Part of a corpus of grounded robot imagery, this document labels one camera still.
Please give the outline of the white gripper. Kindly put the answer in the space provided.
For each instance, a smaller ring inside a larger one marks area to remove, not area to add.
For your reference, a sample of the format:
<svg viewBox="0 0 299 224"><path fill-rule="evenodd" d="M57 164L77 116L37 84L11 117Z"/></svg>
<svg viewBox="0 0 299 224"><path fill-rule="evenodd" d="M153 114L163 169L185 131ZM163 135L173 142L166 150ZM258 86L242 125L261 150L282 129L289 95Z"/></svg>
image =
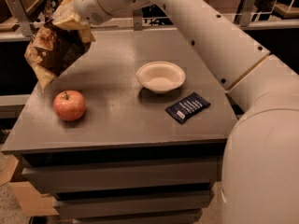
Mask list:
<svg viewBox="0 0 299 224"><path fill-rule="evenodd" d="M148 0L63 0L52 15L52 24L63 30L86 30L109 21L125 10L135 10Z"/></svg>

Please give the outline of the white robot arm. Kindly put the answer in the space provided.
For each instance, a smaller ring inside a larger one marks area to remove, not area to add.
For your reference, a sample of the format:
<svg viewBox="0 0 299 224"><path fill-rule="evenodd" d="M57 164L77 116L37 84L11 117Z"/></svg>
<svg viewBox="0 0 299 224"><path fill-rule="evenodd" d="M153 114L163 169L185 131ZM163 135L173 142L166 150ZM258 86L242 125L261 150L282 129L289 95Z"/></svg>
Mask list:
<svg viewBox="0 0 299 224"><path fill-rule="evenodd" d="M222 224L299 224L299 76L203 0L64 0L55 25L82 31L125 9L164 11L244 114L222 165Z"/></svg>

